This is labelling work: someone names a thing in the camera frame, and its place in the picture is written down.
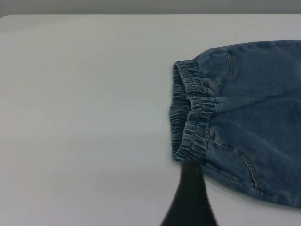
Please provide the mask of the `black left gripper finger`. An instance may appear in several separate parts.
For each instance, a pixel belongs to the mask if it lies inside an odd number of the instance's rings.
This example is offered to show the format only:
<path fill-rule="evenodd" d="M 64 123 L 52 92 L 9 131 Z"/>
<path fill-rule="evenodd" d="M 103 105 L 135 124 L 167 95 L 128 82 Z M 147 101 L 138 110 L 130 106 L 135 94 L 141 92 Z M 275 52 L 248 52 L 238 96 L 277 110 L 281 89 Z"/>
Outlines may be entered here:
<path fill-rule="evenodd" d="M 180 182 L 162 226 L 216 226 L 202 168 L 196 160 L 181 163 Z"/>

